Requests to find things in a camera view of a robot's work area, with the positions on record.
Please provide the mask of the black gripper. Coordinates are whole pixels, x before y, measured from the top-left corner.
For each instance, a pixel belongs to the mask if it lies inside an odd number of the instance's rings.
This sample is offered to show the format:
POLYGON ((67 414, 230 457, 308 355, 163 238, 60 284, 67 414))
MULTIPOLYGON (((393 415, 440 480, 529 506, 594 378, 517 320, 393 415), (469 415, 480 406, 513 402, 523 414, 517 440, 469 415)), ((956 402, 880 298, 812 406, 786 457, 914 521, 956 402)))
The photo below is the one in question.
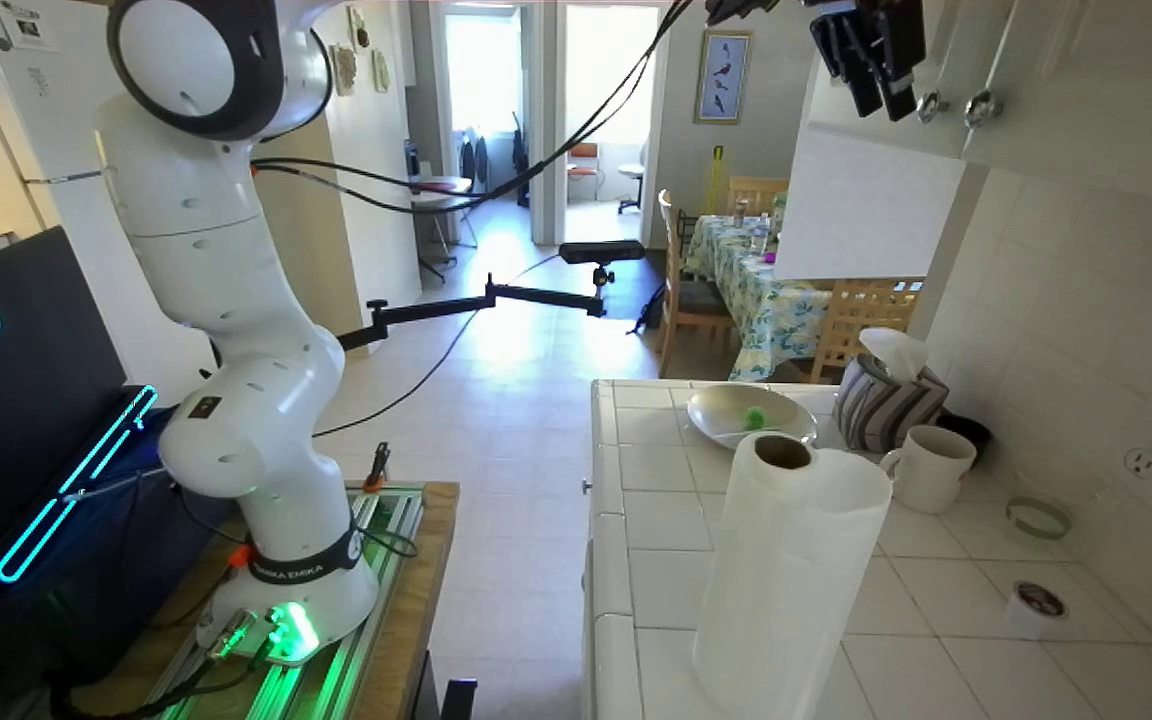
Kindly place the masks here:
POLYGON ((920 0, 804 0, 812 44, 833 80, 843 80, 862 115, 916 111, 914 71, 923 62, 920 0))

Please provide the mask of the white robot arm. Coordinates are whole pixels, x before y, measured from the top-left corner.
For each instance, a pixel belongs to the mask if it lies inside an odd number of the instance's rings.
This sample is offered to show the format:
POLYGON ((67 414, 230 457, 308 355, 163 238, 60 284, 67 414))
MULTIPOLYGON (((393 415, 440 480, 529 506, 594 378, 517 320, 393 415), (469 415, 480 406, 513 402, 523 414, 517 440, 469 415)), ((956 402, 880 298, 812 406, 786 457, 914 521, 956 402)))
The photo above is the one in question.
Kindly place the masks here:
POLYGON ((119 92, 96 111, 105 180, 158 305, 222 353, 162 437, 169 475, 232 499, 253 533, 253 561, 196 636, 211 646, 256 616, 277 664, 317 656, 375 610, 349 484, 312 443, 343 343, 301 308, 253 186, 253 147, 332 100, 317 38, 332 4, 113 0, 119 92))

